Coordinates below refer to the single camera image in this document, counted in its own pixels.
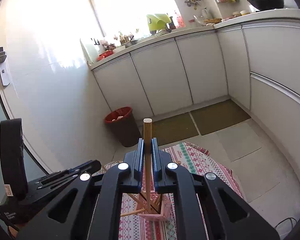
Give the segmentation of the wooden chopstick one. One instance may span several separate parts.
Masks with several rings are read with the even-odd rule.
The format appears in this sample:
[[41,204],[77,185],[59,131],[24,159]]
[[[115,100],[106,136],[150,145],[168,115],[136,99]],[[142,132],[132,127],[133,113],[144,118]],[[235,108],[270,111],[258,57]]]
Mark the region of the wooden chopstick one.
[[134,210],[134,211],[131,211],[131,212],[128,212],[128,213],[122,213],[120,216],[125,217],[125,216],[130,216],[130,215],[137,215],[137,214],[142,213],[144,211],[146,211],[146,209],[138,209],[138,210]]

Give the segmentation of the left olive floor mat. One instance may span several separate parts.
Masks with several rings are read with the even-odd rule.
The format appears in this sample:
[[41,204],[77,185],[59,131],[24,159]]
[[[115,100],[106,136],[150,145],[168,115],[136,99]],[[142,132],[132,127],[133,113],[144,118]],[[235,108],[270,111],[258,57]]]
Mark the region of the left olive floor mat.
[[152,118],[152,137],[159,146],[168,145],[199,135],[190,113],[178,114],[169,118]]

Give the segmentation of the olive floor mat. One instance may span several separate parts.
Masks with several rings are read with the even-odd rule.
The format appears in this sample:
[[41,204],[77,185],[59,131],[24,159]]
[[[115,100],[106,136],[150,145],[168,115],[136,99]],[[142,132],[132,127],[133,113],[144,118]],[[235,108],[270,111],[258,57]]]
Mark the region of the olive floor mat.
[[191,115],[201,135],[225,129],[251,118],[232,100],[191,111]]
[[152,137],[159,146],[168,145],[199,135],[190,113],[178,114],[169,118],[152,118]]

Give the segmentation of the wooden chopstick seven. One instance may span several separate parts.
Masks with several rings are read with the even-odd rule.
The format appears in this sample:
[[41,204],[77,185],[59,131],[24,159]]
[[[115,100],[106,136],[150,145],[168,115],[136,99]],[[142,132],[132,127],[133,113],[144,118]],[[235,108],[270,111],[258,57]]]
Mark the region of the wooden chopstick seven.
[[145,118],[143,120],[143,140],[144,140],[144,156],[145,156],[145,182],[146,182],[146,201],[147,211],[151,212],[151,142],[152,142],[152,119]]

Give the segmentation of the patterned tablecloth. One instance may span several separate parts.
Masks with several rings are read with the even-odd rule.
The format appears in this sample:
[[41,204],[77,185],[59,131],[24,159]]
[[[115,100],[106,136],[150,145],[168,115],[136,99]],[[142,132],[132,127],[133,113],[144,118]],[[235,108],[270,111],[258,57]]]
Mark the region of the patterned tablecloth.
[[[160,194],[172,193],[179,239],[252,239],[250,206],[214,173],[197,176],[159,150]],[[134,153],[102,178],[89,239],[117,239],[122,195],[139,193],[133,179]]]

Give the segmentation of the red brown trash bin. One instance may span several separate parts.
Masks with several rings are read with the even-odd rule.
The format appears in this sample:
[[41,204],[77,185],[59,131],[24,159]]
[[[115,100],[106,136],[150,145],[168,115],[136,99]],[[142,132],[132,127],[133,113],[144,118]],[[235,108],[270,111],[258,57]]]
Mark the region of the red brown trash bin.
[[131,107],[116,109],[104,118],[104,122],[124,147],[136,145],[141,138]]

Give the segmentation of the pink perforated utensil basket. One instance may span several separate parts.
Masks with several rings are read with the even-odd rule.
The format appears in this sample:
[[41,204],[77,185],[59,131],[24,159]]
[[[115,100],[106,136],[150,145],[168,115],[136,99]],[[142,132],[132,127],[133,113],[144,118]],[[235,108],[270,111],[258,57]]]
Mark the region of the pink perforated utensil basket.
[[[145,191],[142,191],[139,194],[128,193],[127,196],[129,197],[129,200],[134,201],[134,205],[131,204],[134,209],[131,211],[146,209],[147,201]],[[171,201],[168,196],[151,191],[151,212],[148,213],[146,209],[146,211],[137,214],[137,216],[151,222],[166,222],[169,220],[170,214]]]

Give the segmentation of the right olive floor mat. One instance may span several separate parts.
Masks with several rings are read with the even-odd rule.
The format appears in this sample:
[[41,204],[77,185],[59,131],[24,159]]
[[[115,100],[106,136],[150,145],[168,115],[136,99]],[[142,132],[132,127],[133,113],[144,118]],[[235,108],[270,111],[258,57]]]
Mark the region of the right olive floor mat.
[[225,129],[251,118],[232,100],[191,111],[191,115],[201,135]]

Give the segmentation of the red bowl on counter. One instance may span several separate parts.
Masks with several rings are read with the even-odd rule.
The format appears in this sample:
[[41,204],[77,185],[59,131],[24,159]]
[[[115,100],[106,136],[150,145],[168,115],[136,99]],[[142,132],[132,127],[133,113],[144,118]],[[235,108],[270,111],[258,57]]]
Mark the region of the red bowl on counter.
[[106,57],[109,57],[110,55],[113,55],[113,54],[114,54],[114,52],[112,50],[107,50],[104,53],[98,55],[97,62],[101,61],[101,60],[105,59]]

